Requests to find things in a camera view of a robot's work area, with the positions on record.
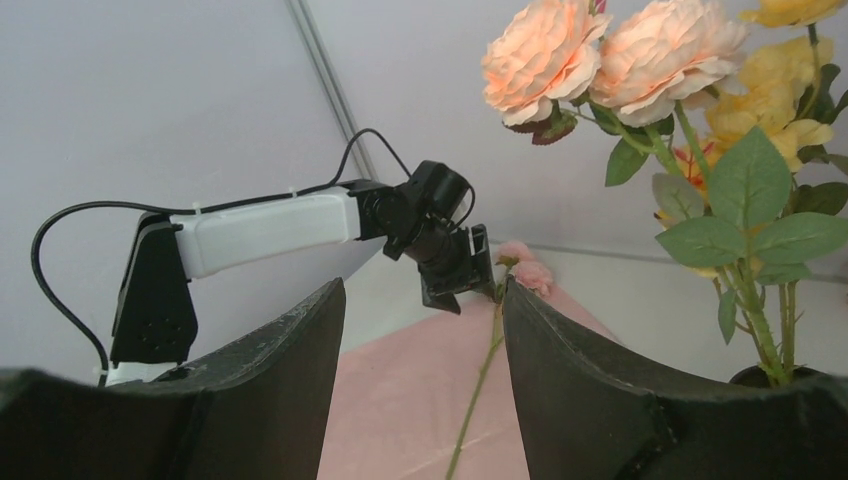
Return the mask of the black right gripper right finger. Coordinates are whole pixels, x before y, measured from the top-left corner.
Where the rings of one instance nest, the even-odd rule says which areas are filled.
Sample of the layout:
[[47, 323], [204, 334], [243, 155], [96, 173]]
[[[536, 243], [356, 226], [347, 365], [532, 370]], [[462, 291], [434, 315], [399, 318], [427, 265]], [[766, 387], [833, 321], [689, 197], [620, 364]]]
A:
[[533, 479], [843, 479], [847, 381], [751, 388], [688, 374], [515, 281], [504, 333]]

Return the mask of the yellow artificial flower stem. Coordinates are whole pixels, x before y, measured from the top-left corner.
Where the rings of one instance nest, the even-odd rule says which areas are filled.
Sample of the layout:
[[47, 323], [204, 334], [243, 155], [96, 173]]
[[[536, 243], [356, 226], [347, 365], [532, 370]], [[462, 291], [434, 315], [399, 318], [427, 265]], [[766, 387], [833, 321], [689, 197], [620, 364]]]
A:
[[687, 132], [685, 187], [656, 192], [658, 243], [712, 280], [723, 337], [751, 337], [771, 387], [792, 383], [800, 366], [797, 289], [810, 261], [847, 243], [846, 184], [797, 179], [806, 163], [825, 160], [847, 105], [831, 94], [839, 74], [834, 43], [818, 31], [845, 8], [843, 1], [762, 1], [745, 11], [747, 22], [796, 35], [747, 55], [739, 88], [714, 92], [705, 137], [678, 115]]

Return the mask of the pink wrapping paper sheet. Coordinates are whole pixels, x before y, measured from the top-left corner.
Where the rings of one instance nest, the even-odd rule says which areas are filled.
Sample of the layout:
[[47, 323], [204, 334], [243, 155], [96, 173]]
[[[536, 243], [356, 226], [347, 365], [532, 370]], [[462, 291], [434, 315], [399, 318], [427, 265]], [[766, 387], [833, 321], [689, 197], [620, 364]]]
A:
[[493, 319], [474, 299], [343, 354], [319, 478], [528, 478], [503, 348], [476, 386]]

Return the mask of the pink artificial rose stem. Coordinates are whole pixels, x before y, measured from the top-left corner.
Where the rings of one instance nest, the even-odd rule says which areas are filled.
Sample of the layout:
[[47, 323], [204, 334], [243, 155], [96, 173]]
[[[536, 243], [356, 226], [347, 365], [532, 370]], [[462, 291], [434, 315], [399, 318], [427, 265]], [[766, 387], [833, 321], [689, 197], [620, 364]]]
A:
[[495, 259], [497, 265], [505, 267], [505, 273], [504, 277], [496, 284], [489, 347], [483, 364], [479, 369], [479, 375], [471, 399], [465, 410], [463, 421], [453, 446], [450, 462], [445, 474], [446, 480], [451, 480], [455, 477], [463, 453], [464, 442], [483, 386], [488, 378], [495, 356], [505, 341], [504, 304], [507, 280], [510, 277], [514, 277], [520, 285], [541, 298], [549, 297], [552, 286], [554, 285], [554, 276], [551, 270], [537, 259], [531, 248], [524, 242], [510, 240], [502, 243], [497, 249]]

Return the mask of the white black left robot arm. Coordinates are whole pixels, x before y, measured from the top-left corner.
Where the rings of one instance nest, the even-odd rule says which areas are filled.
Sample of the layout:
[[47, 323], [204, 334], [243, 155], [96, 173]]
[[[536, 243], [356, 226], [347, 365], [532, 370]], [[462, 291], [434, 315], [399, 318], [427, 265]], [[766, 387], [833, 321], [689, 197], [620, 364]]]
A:
[[356, 180], [211, 212], [146, 210], [119, 289], [106, 384], [150, 382], [187, 360], [198, 333], [191, 281], [307, 248], [381, 238], [388, 258], [416, 263], [425, 307], [456, 314], [461, 293], [493, 296], [486, 228], [455, 217], [472, 194], [462, 175], [424, 161], [396, 186]]

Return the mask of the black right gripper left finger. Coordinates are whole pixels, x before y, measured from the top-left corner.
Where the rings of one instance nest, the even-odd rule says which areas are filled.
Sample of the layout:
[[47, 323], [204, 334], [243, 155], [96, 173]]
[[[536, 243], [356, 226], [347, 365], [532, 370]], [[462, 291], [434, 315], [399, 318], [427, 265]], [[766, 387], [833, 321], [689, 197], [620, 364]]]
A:
[[151, 382], [1, 373], [5, 479], [314, 479], [346, 311], [334, 279]]

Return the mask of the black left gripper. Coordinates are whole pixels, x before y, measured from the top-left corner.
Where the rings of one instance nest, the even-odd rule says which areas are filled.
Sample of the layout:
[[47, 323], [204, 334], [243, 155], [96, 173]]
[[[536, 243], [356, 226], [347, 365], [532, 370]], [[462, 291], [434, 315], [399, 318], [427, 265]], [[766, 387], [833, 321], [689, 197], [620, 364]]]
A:
[[456, 295], [475, 291], [496, 297], [496, 281], [488, 232], [483, 224], [453, 233], [439, 222], [425, 221], [404, 248], [417, 264], [421, 278], [422, 305], [454, 315], [461, 313]]

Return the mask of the peach artificial rose stem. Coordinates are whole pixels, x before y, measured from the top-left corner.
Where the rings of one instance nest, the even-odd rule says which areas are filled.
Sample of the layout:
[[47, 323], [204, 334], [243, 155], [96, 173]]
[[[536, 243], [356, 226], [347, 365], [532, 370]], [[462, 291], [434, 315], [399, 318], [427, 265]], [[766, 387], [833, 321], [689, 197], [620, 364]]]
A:
[[612, 28], [594, 1], [532, 1], [488, 44], [484, 102], [504, 127], [545, 143], [586, 104], [621, 148], [679, 173], [674, 117], [712, 100], [742, 67], [746, 26], [718, 1], [652, 1]]

